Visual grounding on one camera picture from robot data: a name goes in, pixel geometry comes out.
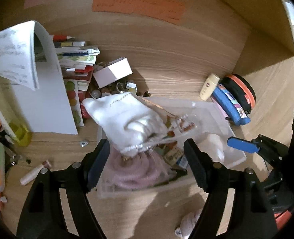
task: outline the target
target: white notebook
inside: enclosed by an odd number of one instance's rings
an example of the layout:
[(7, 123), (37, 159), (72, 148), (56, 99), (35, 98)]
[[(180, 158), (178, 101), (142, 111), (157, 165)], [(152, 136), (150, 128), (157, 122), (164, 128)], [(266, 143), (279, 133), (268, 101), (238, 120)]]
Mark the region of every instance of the white notebook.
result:
[[(46, 62), (35, 63), (36, 41)], [(0, 76), (7, 101), (30, 131), (77, 134), (55, 47), (40, 23), (28, 21), (0, 32)]]

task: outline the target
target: small bottle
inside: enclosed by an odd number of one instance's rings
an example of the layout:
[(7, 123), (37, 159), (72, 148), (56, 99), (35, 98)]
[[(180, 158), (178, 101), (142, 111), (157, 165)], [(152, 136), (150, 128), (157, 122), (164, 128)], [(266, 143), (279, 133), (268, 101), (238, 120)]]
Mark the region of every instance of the small bottle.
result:
[(215, 90), (218, 82), (219, 82), (219, 77), (215, 75), (214, 73), (210, 74), (201, 89), (201, 92), (199, 94), (200, 98), (206, 101)]

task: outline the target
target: small tube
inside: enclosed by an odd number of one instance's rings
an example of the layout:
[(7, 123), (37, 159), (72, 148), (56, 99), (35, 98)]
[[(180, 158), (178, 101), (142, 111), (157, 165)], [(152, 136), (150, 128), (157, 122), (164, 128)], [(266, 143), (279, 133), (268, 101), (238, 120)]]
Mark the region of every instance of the small tube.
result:
[(218, 82), (219, 82), (219, 77), (215, 75), (214, 73), (210, 74), (201, 89), (201, 92), (199, 94), (200, 98), (206, 101), (215, 90)]
[(30, 181), (34, 180), (37, 177), (37, 175), (38, 175), (38, 173), (40, 172), (41, 169), (43, 169), (43, 168), (50, 169), (51, 167), (52, 167), (52, 165), (49, 163), (48, 160), (44, 161), (42, 164), (40, 164), (39, 166), (35, 167), (33, 170), (31, 170), (26, 175), (24, 175), (20, 179), (20, 183), (23, 186), (25, 186), (26, 184), (28, 184)]

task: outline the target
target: wood grain surface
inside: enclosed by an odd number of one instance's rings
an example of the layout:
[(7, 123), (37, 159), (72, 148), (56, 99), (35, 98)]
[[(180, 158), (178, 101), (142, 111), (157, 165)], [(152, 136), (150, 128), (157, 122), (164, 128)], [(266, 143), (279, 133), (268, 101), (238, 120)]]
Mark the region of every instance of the wood grain surface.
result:
[[(237, 72), (243, 71), (252, 84), (258, 98), (252, 122), (235, 129), (236, 134), (247, 139), (258, 133), (279, 135), (287, 141), (290, 134), (284, 130), (289, 130), (294, 105), (294, 90), (287, 91), (290, 85), (294, 86), (294, 58), (288, 59), (292, 53), (265, 34), (251, 33), (248, 23), (220, 0), (180, 1), (186, 11), (179, 24), (173, 25), (135, 14), (92, 12), (92, 0), (60, 0), (28, 9), (23, 9), (24, 0), (2, 0), (0, 30), (37, 20), (50, 34), (88, 40), (101, 50), (98, 62), (127, 57), (134, 72), (132, 79), (153, 96), (200, 100), (199, 91), (209, 73), (222, 77), (236, 66)], [(274, 130), (270, 119), (276, 125)], [(16, 232), (31, 188), (30, 183), (21, 186), (19, 179), (46, 159), (53, 164), (53, 170), (82, 160), (95, 148), (96, 132), (96, 124), (88, 120), (77, 136), (36, 133), (27, 148), (19, 148), (32, 163), (14, 166), (7, 177), (8, 203), (3, 217), (12, 232)], [(84, 138), (90, 144), (81, 148), (79, 141)], [(248, 166), (259, 179), (266, 177), (258, 155), (247, 155), (247, 161), (236, 169)], [(232, 196), (231, 191), (219, 232), (228, 225)], [(68, 229), (76, 234), (64, 191), (61, 197)], [(193, 184), (161, 193), (137, 192), (125, 198), (99, 199), (95, 191), (87, 197), (108, 238), (174, 238), (174, 229), (182, 217), (203, 207), (207, 195)]]

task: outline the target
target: white box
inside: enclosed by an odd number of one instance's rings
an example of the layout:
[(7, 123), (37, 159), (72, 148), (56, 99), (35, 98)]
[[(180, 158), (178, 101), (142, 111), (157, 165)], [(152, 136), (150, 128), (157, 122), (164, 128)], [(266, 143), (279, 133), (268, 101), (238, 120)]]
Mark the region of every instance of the white box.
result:
[(122, 57), (111, 62), (111, 65), (102, 70), (93, 73), (93, 76), (99, 88), (103, 88), (132, 73), (133, 71), (130, 68), (127, 58)]
[[(244, 162), (247, 157), (243, 151), (237, 150), (235, 148), (231, 148), (227, 146), (227, 139), (231, 136), (234, 136), (234, 133), (229, 125), (229, 123), (222, 117), (221, 113), (217, 106), (212, 102), (192, 102), (187, 100), (179, 100), (179, 99), (166, 99), (166, 98), (157, 98), (151, 97), (148, 100), (162, 106), (164, 109), (169, 111), (175, 115), (184, 115), (184, 114), (195, 114), (197, 119), (200, 121), (200, 132), (197, 129), (194, 133), (188, 133), (185, 137), (180, 138), (178, 140), (178, 146), (183, 146), (183, 142), (187, 138), (192, 138), (196, 144), (199, 143), (199, 139), (201, 135), (204, 133), (214, 133), (220, 135), (225, 142), (224, 144), (224, 153), (225, 153), (225, 161), (223, 165), (229, 169), (232, 169), (236, 165)], [(166, 112), (160, 110), (157, 107), (154, 107), (150, 104), (146, 104), (157, 113), (159, 113), (162, 117), (166, 117)], [(101, 127), (98, 128), (97, 132), (97, 142), (100, 139), (106, 138), (106, 135)], [(180, 186), (188, 185), (195, 183), (194, 175), (191, 172), (190, 167), (187, 169), (188, 175), (178, 178), (176, 181), (172, 181), (167, 185), (146, 188), (141, 191), (166, 191), (174, 188), (178, 188)], [(100, 180), (97, 184), (97, 192), (100, 198), (115, 198), (115, 197), (123, 197), (128, 196), (129, 193), (136, 193), (138, 191), (130, 191), (119, 188), (115, 185), (109, 184), (106, 182), (104, 171), (100, 177)]]

